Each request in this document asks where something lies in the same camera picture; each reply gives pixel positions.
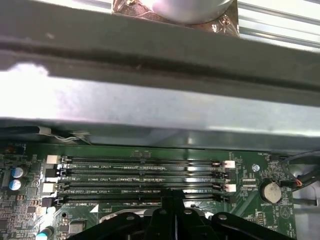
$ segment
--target electronic component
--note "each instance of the electronic component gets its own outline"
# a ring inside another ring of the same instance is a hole
[[[26,181],[22,178],[20,179],[13,179],[9,182],[9,189],[12,191],[18,191],[23,189],[26,186]]]
[[[235,204],[237,203],[237,197],[236,196],[224,196],[221,194],[212,194],[212,199],[220,202],[220,203],[226,203],[226,204]]]
[[[54,205],[54,198],[53,197],[44,197],[41,201],[42,207],[52,207]]]
[[[233,193],[237,191],[237,186],[235,184],[225,184],[225,183],[214,182],[212,184],[212,188],[214,190],[228,192],[228,193]]]
[[[0,220],[0,230],[7,229],[7,225],[8,225],[8,220],[7,219]]]
[[[283,180],[280,181],[280,186],[295,189],[297,187],[297,182],[293,180]]]
[[[69,225],[60,225],[59,232],[68,233],[69,232]]]
[[[81,233],[85,228],[85,222],[84,221],[72,221],[69,224],[69,231],[68,233],[70,235]]]
[[[43,193],[54,193],[56,191],[57,184],[52,182],[45,182],[42,186]]]
[[[264,225],[264,213],[259,211],[256,213],[257,215],[257,224],[263,226]]]
[[[44,173],[45,178],[56,178],[58,176],[55,168],[47,168]]]
[[[25,167],[17,166],[12,169],[11,176],[15,179],[21,178],[26,176],[28,173],[27,169]]]
[[[213,171],[212,177],[214,179],[233,180],[233,179],[236,179],[237,175],[234,171],[227,171],[227,172]]]
[[[17,195],[16,196],[16,200],[17,201],[22,201],[22,200],[24,200],[25,199],[25,196],[24,195]]]
[[[35,240],[47,240],[53,234],[54,234],[54,228],[52,226],[47,226],[36,235]]]
[[[46,157],[46,163],[47,164],[58,164],[59,159],[60,159],[60,156],[58,156],[58,155],[48,155]]]
[[[35,209],[35,214],[37,216],[44,216],[47,213],[47,208],[43,206],[37,206]]]
[[[226,168],[226,169],[235,169],[236,162],[233,160],[226,161],[213,161],[212,166],[215,168]]]
[[[281,200],[282,192],[280,186],[269,179],[266,179],[259,187],[261,198],[270,204],[276,204]]]
[[[38,172],[40,171],[41,164],[39,162],[32,163],[30,166],[30,172]]]
[[[10,181],[10,171],[9,170],[4,170],[3,171],[3,177],[2,177],[2,187],[8,187],[9,186],[9,181]]]
[[[36,212],[36,207],[35,206],[28,206],[26,209],[27,214],[33,214]]]
[[[38,189],[36,187],[28,187],[26,191],[26,195],[32,198],[37,195],[37,192],[38,192]]]

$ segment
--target metal frame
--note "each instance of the metal frame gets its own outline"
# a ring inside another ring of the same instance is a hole
[[[0,5],[0,117],[11,120],[2,126],[86,131],[97,144],[320,144],[318,54],[39,2]]]

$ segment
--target electrolytic capacitor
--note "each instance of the electrolytic capacitor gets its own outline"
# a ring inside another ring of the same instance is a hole
[[[21,166],[17,166],[11,171],[11,176],[14,177],[15,179],[21,178],[26,176],[28,173],[27,169]]]
[[[26,181],[22,178],[20,179],[13,179],[9,182],[9,189],[12,191],[18,191],[23,189],[26,186]]]
[[[53,234],[54,234],[54,228],[52,226],[47,226],[36,235],[35,240],[47,240]]]

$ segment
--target dimm slot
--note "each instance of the dimm slot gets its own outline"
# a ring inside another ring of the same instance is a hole
[[[212,188],[211,184],[206,182],[198,182],[198,183],[181,183],[181,182],[86,182],[86,181],[74,181],[74,182],[66,182],[66,186],[69,187],[115,187],[115,188],[123,188],[125,186],[136,186],[136,187],[145,187],[145,188]]]
[[[216,191],[210,187],[195,188],[195,187],[173,187],[172,189],[182,190],[186,194],[212,194]],[[69,187],[62,193],[67,195],[100,195],[100,194],[158,194],[161,189],[146,188],[146,187],[135,187],[135,188],[123,188],[123,187]]]
[[[74,162],[81,163],[154,163],[154,164],[212,164],[213,159],[203,160],[203,159],[163,159],[163,158],[140,158],[140,157],[69,157],[69,159]]]
[[[61,177],[59,182],[108,182],[108,183],[216,183],[211,176],[156,176],[156,175],[80,175]]]
[[[112,162],[73,162],[62,164],[63,169],[88,170],[140,170],[140,171],[222,171],[223,168],[213,167],[210,164],[163,164],[163,163],[112,163]]]
[[[59,198],[63,198],[63,201],[158,201],[161,198],[161,194],[119,194],[119,195],[63,195],[60,194]],[[210,199],[210,194],[186,194],[186,199],[202,200]]]
[[[211,176],[212,171],[162,171],[162,170],[133,170],[133,169],[67,169],[66,175],[72,174],[126,174],[126,175],[136,175],[136,174],[149,174],[149,175],[179,175],[179,176]]]

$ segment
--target motherboard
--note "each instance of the motherboard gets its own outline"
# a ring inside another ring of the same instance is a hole
[[[0,240],[52,240],[123,212],[161,206],[162,189],[185,193],[207,218],[228,212],[296,238],[283,156],[268,152],[3,143]]]

